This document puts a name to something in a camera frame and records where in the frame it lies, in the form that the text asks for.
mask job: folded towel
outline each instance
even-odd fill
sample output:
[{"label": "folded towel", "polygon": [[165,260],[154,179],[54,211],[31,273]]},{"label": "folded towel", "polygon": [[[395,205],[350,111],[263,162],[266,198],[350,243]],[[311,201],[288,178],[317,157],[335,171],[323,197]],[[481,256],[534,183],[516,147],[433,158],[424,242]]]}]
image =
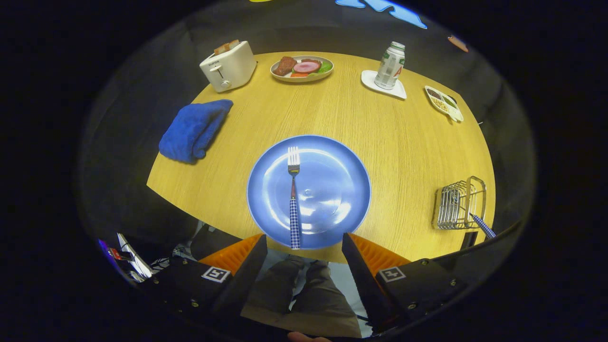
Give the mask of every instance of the folded towel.
[{"label": "folded towel", "polygon": [[158,148],[167,158],[194,164],[205,157],[205,149],[232,107],[230,100],[193,103],[179,110],[162,136]]}]

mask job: fork handle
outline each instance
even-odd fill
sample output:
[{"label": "fork handle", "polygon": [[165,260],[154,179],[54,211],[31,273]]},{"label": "fork handle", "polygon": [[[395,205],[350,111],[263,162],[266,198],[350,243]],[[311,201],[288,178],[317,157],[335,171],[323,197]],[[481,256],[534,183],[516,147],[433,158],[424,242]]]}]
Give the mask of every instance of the fork handle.
[{"label": "fork handle", "polygon": [[300,249],[300,222],[298,220],[298,208],[295,197],[289,201],[289,234],[291,235],[291,249]]}]

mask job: meat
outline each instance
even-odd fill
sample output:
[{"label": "meat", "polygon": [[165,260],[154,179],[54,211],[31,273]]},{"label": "meat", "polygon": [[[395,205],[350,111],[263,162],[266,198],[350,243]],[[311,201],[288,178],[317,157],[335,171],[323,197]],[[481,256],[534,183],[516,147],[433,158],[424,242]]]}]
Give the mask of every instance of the meat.
[{"label": "meat", "polygon": [[274,72],[275,75],[285,76],[291,72],[291,69],[297,63],[298,62],[295,59],[285,56],[285,57],[281,58],[281,62],[279,62],[278,67],[276,69],[274,69],[272,72]]},{"label": "meat", "polygon": [[294,65],[293,68],[295,72],[304,72],[309,74],[311,72],[319,70],[321,68],[321,65],[318,64],[316,61],[303,61]]},{"label": "meat", "polygon": [[317,63],[319,66],[321,66],[321,61],[312,60],[312,59],[310,59],[310,58],[304,58],[302,61],[303,61],[303,62],[304,62],[304,61],[313,61],[313,62]]}]

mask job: person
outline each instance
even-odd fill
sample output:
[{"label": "person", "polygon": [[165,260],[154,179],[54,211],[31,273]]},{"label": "person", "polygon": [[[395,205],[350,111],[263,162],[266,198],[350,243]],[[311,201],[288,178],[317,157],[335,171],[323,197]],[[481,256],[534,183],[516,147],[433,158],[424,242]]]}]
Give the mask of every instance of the person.
[{"label": "person", "polygon": [[325,261],[310,263],[306,284],[289,309],[298,275],[304,266],[301,257],[290,255],[270,267],[254,283],[241,316],[290,330],[293,333],[288,337],[294,342],[327,342],[327,339],[313,340],[302,333],[361,338],[357,315],[331,280],[331,270]]}]

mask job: checkered handle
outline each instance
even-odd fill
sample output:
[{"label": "checkered handle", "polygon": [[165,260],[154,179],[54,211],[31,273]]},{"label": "checkered handle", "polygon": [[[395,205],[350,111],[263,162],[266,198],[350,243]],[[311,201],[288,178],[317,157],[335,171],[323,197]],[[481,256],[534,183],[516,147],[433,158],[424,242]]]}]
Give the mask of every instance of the checkered handle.
[{"label": "checkered handle", "polygon": [[291,234],[291,249],[300,249],[300,222],[298,221],[298,208],[295,198],[289,201],[289,232]]},{"label": "checkered handle", "polygon": [[482,231],[484,233],[486,233],[486,235],[490,238],[493,239],[496,237],[496,233],[494,233],[494,231],[492,229],[490,229],[490,227],[488,227],[488,225],[486,225],[486,223],[479,218],[479,216],[471,214],[471,216],[473,216],[473,221],[475,221],[478,225],[479,228],[482,229]]}]

